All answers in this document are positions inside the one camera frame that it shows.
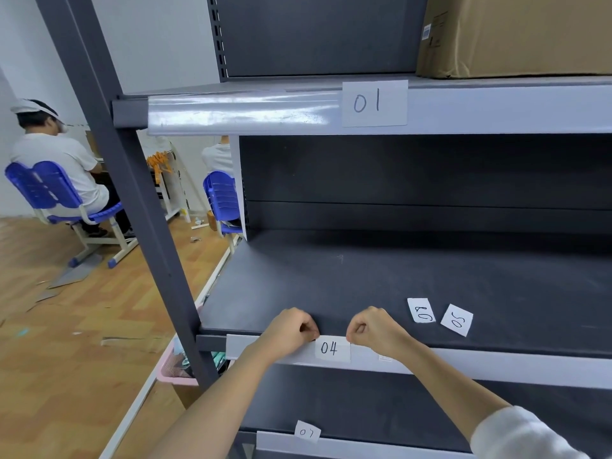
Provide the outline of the person's left hand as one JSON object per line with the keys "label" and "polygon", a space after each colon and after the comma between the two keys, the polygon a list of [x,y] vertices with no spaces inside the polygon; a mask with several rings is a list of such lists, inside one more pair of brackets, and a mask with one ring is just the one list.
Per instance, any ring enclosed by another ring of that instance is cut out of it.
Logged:
{"label": "person's left hand", "polygon": [[295,315],[309,315],[299,308],[283,310],[255,342],[256,354],[267,365],[293,354],[304,345],[296,345]]}

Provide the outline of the person's right hand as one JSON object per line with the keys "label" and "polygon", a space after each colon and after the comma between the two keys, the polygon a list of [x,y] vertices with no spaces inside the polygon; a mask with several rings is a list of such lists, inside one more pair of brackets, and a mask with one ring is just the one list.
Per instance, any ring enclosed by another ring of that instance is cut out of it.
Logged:
{"label": "person's right hand", "polygon": [[403,361],[420,346],[420,342],[382,308],[369,307],[355,316],[368,316],[370,319],[371,345],[359,346],[368,347],[378,355]]}

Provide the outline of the person's right forearm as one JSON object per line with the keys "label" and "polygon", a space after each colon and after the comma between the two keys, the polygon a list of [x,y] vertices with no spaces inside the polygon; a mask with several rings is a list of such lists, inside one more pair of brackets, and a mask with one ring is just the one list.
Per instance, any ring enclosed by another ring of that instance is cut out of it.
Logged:
{"label": "person's right forearm", "polygon": [[510,407],[510,403],[465,376],[412,337],[402,340],[393,358],[424,385],[467,441],[485,419]]}

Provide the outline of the person's left forearm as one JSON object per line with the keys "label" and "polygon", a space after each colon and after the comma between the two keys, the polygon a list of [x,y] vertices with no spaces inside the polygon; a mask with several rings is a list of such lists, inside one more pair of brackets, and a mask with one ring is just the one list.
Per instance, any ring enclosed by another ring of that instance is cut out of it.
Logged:
{"label": "person's left forearm", "polygon": [[259,338],[183,413],[147,459],[225,459],[267,369],[294,350]]}

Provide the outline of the pink plastic basket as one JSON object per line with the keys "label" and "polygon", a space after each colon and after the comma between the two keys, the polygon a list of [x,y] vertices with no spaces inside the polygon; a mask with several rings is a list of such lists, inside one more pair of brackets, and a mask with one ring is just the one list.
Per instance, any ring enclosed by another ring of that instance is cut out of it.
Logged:
{"label": "pink plastic basket", "polygon": [[173,336],[158,361],[154,374],[156,381],[173,387],[197,387],[197,380],[185,369],[185,355],[177,335]]}

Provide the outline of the blue plastic chair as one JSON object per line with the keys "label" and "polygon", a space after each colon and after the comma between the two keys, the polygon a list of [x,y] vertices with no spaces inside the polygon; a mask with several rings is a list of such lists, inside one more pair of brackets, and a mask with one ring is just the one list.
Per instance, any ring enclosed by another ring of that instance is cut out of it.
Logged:
{"label": "blue plastic chair", "polygon": [[[14,162],[6,167],[4,174],[43,224],[65,223],[75,231],[84,250],[70,260],[69,267],[78,267],[103,245],[118,245],[120,251],[108,260],[108,267],[112,269],[138,245],[136,238],[126,238],[116,221],[116,214],[123,210],[122,204],[119,202],[96,214],[88,214],[80,195],[58,164],[42,161],[34,168],[27,168]],[[114,237],[88,237],[80,223],[95,225],[104,221],[110,222]]]}
{"label": "blue plastic chair", "polygon": [[244,234],[235,180],[224,171],[212,171],[203,181],[216,229],[229,243],[230,253],[235,253],[234,239]]}

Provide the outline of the grey metal shelving unit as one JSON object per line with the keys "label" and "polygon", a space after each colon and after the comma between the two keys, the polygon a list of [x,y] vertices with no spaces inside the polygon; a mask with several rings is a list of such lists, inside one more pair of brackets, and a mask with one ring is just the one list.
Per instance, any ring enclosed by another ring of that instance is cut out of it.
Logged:
{"label": "grey metal shelving unit", "polygon": [[[129,96],[94,2],[35,1],[200,390],[220,378],[212,351],[237,357],[283,308],[340,336],[376,305],[612,459],[612,77],[399,75],[425,0],[206,0],[220,84]],[[197,311],[136,135],[149,97],[402,79],[405,126],[231,135],[245,240]],[[407,298],[436,322],[415,323]],[[467,337],[440,324],[450,303],[473,313]]]}

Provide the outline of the white-legged desk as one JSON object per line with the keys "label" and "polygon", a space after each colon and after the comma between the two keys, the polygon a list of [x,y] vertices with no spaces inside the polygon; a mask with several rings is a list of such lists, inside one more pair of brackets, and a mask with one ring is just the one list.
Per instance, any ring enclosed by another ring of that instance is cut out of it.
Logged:
{"label": "white-legged desk", "polygon": [[145,158],[156,152],[172,152],[170,161],[173,173],[163,173],[164,178],[161,185],[155,184],[154,171],[150,168],[149,171],[158,197],[162,201],[162,205],[166,212],[166,219],[169,220],[175,215],[181,215],[187,223],[190,223],[191,218],[188,211],[188,200],[186,191],[182,185],[180,173],[183,166],[179,161],[174,145],[170,142],[169,138],[163,136],[150,136],[146,130],[138,130],[136,134]]}

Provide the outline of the white sleeve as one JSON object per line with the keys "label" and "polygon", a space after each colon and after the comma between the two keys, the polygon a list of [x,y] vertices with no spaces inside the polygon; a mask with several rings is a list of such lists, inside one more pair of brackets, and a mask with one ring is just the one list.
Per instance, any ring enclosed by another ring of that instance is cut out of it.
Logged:
{"label": "white sleeve", "polygon": [[500,409],[481,421],[470,449],[477,459],[591,459],[518,406]]}

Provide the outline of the orange bundle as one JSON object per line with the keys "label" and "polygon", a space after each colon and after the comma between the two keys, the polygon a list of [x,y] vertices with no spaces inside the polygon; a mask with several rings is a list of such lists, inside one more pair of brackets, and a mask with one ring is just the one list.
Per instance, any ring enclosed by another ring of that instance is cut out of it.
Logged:
{"label": "orange bundle", "polygon": [[173,169],[171,167],[170,156],[172,155],[171,151],[164,152],[156,152],[152,155],[146,157],[147,165],[150,169],[154,171],[154,180],[155,184],[161,185],[163,182],[163,173],[167,172],[169,174],[173,173]]}

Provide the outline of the clear plastic label strip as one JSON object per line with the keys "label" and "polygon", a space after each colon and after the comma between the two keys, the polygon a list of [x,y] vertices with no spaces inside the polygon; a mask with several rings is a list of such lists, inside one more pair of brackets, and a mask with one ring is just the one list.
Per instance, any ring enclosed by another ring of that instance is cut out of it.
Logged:
{"label": "clear plastic label strip", "polygon": [[329,135],[341,121],[341,90],[157,95],[148,100],[154,136]]}

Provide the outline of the large white paper label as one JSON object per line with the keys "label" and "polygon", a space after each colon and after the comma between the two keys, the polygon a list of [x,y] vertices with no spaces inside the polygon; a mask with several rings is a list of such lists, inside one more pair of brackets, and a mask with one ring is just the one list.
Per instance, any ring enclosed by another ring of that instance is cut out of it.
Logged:
{"label": "large white paper label", "polygon": [[409,80],[343,82],[343,127],[393,127],[408,124]]}

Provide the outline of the flat cardboard scrap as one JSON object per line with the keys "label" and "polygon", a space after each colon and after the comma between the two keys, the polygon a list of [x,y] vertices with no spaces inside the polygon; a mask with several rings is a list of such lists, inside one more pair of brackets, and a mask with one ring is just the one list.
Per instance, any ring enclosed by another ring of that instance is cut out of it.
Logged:
{"label": "flat cardboard scrap", "polygon": [[102,261],[102,255],[96,253],[91,254],[75,267],[68,267],[65,269],[58,278],[50,282],[47,289],[59,288],[61,286],[83,281]]}

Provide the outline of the brown cardboard box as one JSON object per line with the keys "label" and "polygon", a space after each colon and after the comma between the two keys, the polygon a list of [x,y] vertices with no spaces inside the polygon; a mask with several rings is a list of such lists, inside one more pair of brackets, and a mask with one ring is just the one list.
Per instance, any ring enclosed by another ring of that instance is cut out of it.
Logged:
{"label": "brown cardboard box", "polygon": [[612,0],[428,0],[416,74],[612,75]]}

